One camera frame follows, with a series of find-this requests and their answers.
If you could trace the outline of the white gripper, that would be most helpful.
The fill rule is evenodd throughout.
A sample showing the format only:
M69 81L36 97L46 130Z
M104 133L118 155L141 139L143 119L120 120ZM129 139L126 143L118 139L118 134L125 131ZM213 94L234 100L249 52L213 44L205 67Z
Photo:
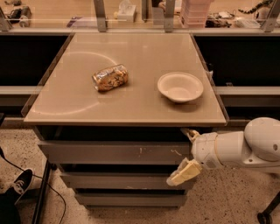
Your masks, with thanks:
M178 169L166 180L169 186L178 186L198 176L202 167L207 170L220 169L221 161L216 152L216 132L200 134L195 129L181 128L181 132L192 143L192 160L184 158Z

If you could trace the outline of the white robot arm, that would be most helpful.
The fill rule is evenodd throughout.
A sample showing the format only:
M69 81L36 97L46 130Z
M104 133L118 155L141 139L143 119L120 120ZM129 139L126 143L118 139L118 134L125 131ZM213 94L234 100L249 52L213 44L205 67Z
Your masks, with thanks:
M280 173L280 122L277 119L253 119L242 131L200 134L194 129L183 128L182 132L192 143L192 158L181 161L166 180L169 186L181 185L204 169L239 167Z

